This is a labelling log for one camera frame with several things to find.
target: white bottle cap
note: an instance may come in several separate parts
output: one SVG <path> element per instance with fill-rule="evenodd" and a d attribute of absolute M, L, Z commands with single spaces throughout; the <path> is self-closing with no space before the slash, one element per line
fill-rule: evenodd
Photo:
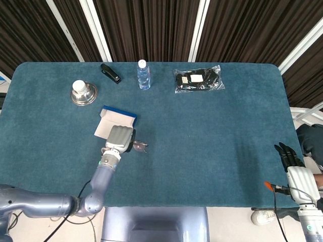
<path fill-rule="evenodd" d="M 86 85 L 85 82 L 82 80 L 77 80 L 73 83 L 73 90 L 77 93 L 85 93 L 86 92 Z"/>
<path fill-rule="evenodd" d="M 146 67 L 146 61 L 144 59 L 141 59 L 138 61 L 138 65 L 140 68 L 145 68 Z"/>

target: white label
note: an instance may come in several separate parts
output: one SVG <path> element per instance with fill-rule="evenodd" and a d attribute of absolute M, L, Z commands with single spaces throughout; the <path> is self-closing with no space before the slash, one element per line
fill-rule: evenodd
<path fill-rule="evenodd" d="M 188 83 L 187 77 L 182 77 L 182 83 L 183 84 L 187 84 Z"/>
<path fill-rule="evenodd" d="M 191 82 L 203 82 L 202 75 L 191 75 Z"/>

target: dark brown curtain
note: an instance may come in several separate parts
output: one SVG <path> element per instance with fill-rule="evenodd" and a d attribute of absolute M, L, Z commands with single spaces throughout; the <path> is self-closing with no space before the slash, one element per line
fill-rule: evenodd
<path fill-rule="evenodd" d="M 290 106 L 312 108 L 323 101 L 323 36 L 284 74 Z"/>
<path fill-rule="evenodd" d="M 101 55 L 86 21 L 80 1 L 54 0 L 54 3 L 84 60 L 86 62 L 101 62 Z"/>
<path fill-rule="evenodd" d="M 199 0 L 96 0 L 117 62 L 186 62 Z"/>
<path fill-rule="evenodd" d="M 278 66 L 322 16 L 321 0 L 211 0 L 196 61 Z"/>
<path fill-rule="evenodd" d="M 23 62 L 78 62 L 44 0 L 0 0 L 0 70 L 9 78 Z"/>

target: water bottle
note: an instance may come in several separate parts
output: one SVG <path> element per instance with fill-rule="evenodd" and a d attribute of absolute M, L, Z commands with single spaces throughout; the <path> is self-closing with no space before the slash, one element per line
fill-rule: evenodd
<path fill-rule="evenodd" d="M 150 71 L 149 66 L 147 66 L 147 63 L 144 59 L 141 59 L 138 61 L 138 67 L 137 67 L 137 76 L 138 76 L 138 82 L 139 87 L 142 90 L 147 90 L 150 88 Z"/>

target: plastic bag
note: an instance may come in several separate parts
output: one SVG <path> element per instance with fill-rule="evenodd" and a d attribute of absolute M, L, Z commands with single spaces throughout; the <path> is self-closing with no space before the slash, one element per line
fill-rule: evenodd
<path fill-rule="evenodd" d="M 174 70 L 176 78 L 175 93 L 225 89 L 220 72 L 220 66 L 185 72 Z"/>

